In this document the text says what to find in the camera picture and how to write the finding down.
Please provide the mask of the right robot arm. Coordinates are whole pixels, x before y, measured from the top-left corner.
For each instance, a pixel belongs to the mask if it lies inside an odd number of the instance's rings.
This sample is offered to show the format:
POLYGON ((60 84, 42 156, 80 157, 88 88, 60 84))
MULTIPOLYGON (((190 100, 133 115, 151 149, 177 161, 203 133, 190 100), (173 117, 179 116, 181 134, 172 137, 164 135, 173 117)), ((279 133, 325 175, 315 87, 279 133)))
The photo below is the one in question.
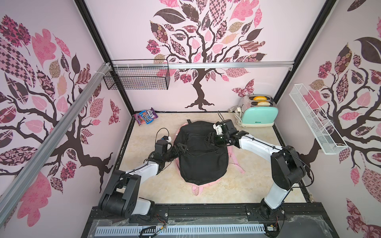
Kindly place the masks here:
POLYGON ((273 184, 262 199, 258 213, 265 220, 273 219, 285 198, 306 175, 305 166, 292 146, 276 146, 255 138, 246 131, 238 131, 231 120, 213 125, 207 141, 216 146, 235 146, 250 151, 270 162, 273 184))

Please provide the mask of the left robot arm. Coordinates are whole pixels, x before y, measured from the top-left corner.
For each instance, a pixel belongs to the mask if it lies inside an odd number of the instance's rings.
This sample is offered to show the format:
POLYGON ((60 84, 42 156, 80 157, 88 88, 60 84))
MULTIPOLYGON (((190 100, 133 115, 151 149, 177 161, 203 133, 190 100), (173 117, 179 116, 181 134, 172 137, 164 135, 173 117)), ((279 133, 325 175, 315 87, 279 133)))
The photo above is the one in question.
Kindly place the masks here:
POLYGON ((102 212, 126 219, 133 215, 148 215, 154 202, 139 198, 141 184, 163 171, 167 162, 172 162, 187 151, 188 148, 184 144, 171 145, 165 140, 157 141, 155 150, 142 166, 131 171, 113 171, 99 200, 98 208, 102 212))

